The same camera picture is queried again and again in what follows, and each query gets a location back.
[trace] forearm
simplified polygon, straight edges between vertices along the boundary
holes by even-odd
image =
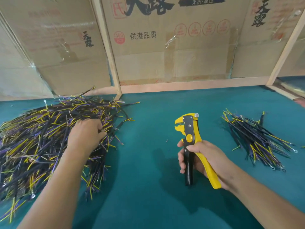
[[[305,228],[305,214],[236,167],[227,180],[229,190],[265,229]]]
[[[22,220],[19,229],[72,227],[81,173],[86,163],[85,157],[76,158],[73,152],[69,148],[64,152],[50,181]]]

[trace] pile of wires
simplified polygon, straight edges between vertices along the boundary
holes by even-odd
[[[83,170],[86,198],[99,192],[105,179],[105,156],[116,131],[126,121],[133,121],[123,110],[124,101],[86,97],[62,97],[57,104],[25,112],[0,127],[0,200],[12,201],[12,207],[0,221],[12,221],[15,211],[35,198],[51,178],[67,147],[68,135],[78,120],[100,119],[107,136],[91,153]],[[123,118],[117,126],[115,121]]]
[[[264,116],[265,112],[258,121],[254,121],[226,110],[222,118],[228,122],[230,133],[237,144],[235,149],[243,147],[253,165],[256,161],[261,161],[273,170],[286,172],[275,153],[290,157],[290,152],[298,151],[291,147],[294,146],[292,143],[276,137],[263,127]]]

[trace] hand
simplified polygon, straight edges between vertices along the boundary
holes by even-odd
[[[98,130],[103,128],[99,119],[78,120],[72,128],[68,137],[67,150],[80,152],[86,156],[86,159],[92,151],[99,145],[100,141],[107,135]]]
[[[179,141],[177,146],[182,147],[183,142]],[[216,172],[222,188],[226,190],[229,189],[228,185],[226,184],[228,183],[227,180],[233,178],[234,171],[237,166],[227,158],[225,153],[220,148],[218,148],[217,146],[213,145],[208,141],[203,140],[201,142],[197,142],[194,145],[187,146],[187,149],[190,152],[202,153],[206,157],[206,159],[208,160],[214,171]],[[184,148],[181,149],[180,152],[178,153],[179,165],[181,167],[180,173],[184,173],[186,168],[183,154],[184,154]],[[207,177],[207,172],[204,169],[202,162],[197,156],[195,156],[194,168]]]

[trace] yellow handle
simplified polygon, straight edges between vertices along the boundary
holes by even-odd
[[[210,163],[208,162],[208,160],[206,159],[206,157],[201,154],[201,153],[196,153],[196,155],[199,157],[199,159],[201,160],[207,175],[208,175],[208,179],[212,185],[212,187],[214,189],[219,189],[221,188],[221,184],[218,180],[217,174],[215,173],[215,171],[213,170],[213,168],[211,167]]]

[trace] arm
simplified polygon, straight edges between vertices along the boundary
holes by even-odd
[[[207,158],[222,187],[233,193],[265,229],[305,228],[304,213],[236,166],[217,146],[202,141],[188,146],[187,149],[194,153],[202,153]],[[183,151],[182,149],[178,153],[180,173],[184,173],[185,169]],[[194,166],[207,175],[197,156]]]
[[[81,173],[90,153],[106,136],[99,119],[78,121],[50,181],[21,221],[18,229],[71,228]]]

